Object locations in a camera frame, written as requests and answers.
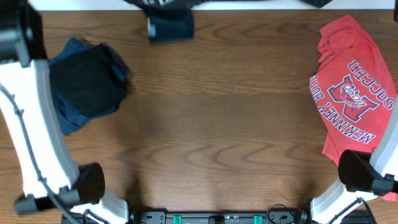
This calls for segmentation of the black orange-patterned jersey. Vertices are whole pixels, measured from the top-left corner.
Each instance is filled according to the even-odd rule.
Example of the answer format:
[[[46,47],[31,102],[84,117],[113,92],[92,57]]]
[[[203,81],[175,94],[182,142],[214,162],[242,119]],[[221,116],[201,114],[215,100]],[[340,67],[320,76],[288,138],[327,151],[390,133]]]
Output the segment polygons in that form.
[[[149,42],[192,39],[195,21],[192,8],[227,0],[124,0],[139,7],[147,18]]]

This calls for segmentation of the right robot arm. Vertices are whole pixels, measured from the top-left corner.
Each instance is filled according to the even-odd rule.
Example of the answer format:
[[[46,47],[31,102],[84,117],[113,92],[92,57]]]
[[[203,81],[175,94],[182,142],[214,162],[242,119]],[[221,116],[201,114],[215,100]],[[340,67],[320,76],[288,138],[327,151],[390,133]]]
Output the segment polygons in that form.
[[[310,202],[315,223],[341,223],[343,218],[367,202],[388,193],[397,193],[397,107],[386,131],[372,153],[346,150],[338,166],[338,179]]]

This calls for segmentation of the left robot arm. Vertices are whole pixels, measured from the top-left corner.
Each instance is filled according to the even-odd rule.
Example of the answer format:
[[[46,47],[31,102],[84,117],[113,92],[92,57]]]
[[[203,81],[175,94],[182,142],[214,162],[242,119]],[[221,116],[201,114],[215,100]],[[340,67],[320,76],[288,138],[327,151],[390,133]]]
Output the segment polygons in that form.
[[[23,180],[15,211],[57,208],[70,223],[128,223],[128,204],[106,188],[101,166],[79,166],[67,149],[49,74],[41,15],[27,1],[2,1],[1,112]]]

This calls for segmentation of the folded black garment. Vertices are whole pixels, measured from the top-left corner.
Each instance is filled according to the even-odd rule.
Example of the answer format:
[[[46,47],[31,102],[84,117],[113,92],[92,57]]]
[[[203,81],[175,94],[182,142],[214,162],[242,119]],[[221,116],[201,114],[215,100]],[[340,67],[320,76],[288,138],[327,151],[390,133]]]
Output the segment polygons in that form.
[[[118,104],[126,95],[126,81],[113,70],[113,57],[100,44],[50,66],[52,90],[80,114],[94,117]]]

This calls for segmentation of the folded navy blue garment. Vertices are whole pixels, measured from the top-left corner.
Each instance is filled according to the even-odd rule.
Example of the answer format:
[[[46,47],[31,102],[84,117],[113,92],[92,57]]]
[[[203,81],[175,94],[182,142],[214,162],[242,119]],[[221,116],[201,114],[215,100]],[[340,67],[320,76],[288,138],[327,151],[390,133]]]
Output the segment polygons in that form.
[[[65,44],[64,49],[58,54],[55,58],[49,60],[49,66],[73,55],[78,52],[82,52],[84,50],[88,50],[97,45],[87,45],[81,39],[77,39],[72,37]],[[123,59],[108,45],[106,45],[111,52],[113,57],[113,70],[117,73],[120,79],[125,79],[126,81],[126,90],[127,90],[127,75],[129,73],[128,66],[124,63]],[[69,102],[67,102],[61,95],[54,92],[52,90],[52,98],[54,103],[55,112],[58,117],[58,121],[60,123],[60,129],[64,135],[69,135],[75,131],[78,131],[82,128],[86,123],[91,121],[92,119],[99,118],[102,116],[106,116],[111,114],[119,109],[120,103],[110,107],[110,109],[102,112],[99,115],[94,117],[87,117],[79,113],[79,111],[72,106]]]

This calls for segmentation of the red soccer t-shirt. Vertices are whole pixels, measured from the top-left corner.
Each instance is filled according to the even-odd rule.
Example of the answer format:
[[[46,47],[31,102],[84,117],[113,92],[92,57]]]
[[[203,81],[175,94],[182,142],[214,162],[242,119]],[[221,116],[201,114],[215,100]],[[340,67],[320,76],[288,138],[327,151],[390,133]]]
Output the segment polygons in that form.
[[[328,23],[320,34],[310,93],[328,131],[322,153],[337,164],[347,149],[376,150],[397,92],[377,44],[351,16]]]

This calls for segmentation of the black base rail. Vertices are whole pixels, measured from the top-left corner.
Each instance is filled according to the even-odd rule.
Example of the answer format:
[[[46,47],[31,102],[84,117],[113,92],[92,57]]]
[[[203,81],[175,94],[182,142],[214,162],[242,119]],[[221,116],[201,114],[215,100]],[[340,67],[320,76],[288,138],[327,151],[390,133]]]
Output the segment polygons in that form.
[[[206,213],[206,212],[168,212],[153,210],[146,212],[132,212],[127,223],[140,224],[309,224],[313,221],[310,213],[303,209],[277,207],[273,205],[266,212],[241,213]],[[72,213],[71,216],[78,223],[111,223],[95,220],[90,214]],[[340,221],[342,224],[372,224],[377,223],[369,211],[350,212]]]

